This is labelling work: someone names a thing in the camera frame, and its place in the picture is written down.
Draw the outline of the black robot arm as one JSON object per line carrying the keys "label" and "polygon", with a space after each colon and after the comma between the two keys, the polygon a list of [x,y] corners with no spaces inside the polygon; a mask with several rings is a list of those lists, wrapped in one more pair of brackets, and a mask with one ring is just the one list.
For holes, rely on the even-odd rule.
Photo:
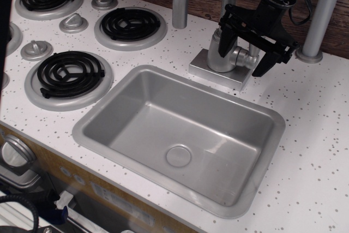
{"label": "black robot arm", "polygon": [[[225,13],[219,22],[222,30],[219,55],[226,56],[237,38],[242,38],[265,52],[253,76],[263,76],[276,63],[287,63],[300,45],[284,29],[281,19],[285,13],[292,12],[296,1],[261,0],[255,10],[225,5]],[[311,13],[311,0],[305,0],[305,3]]]}

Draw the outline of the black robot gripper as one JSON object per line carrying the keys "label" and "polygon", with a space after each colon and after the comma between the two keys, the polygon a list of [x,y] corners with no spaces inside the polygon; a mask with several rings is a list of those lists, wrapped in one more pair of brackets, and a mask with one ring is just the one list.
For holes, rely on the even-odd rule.
{"label": "black robot gripper", "polygon": [[253,77],[262,77],[276,63],[287,63],[299,44],[281,23],[285,12],[285,6],[272,0],[261,0],[255,10],[225,5],[225,13],[219,21],[220,56],[225,57],[240,37],[265,52],[252,73]]}

